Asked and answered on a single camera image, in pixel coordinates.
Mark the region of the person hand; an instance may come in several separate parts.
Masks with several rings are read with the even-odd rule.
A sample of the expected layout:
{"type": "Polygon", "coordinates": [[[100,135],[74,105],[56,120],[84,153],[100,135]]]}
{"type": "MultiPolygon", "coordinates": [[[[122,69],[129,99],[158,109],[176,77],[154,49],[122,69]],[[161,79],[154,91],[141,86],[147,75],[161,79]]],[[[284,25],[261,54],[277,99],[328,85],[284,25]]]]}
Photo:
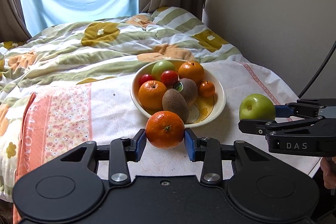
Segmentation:
{"type": "Polygon", "coordinates": [[[321,160],[321,169],[323,171],[324,185],[327,189],[335,189],[336,176],[335,176],[335,157],[326,158],[321,160]]]}

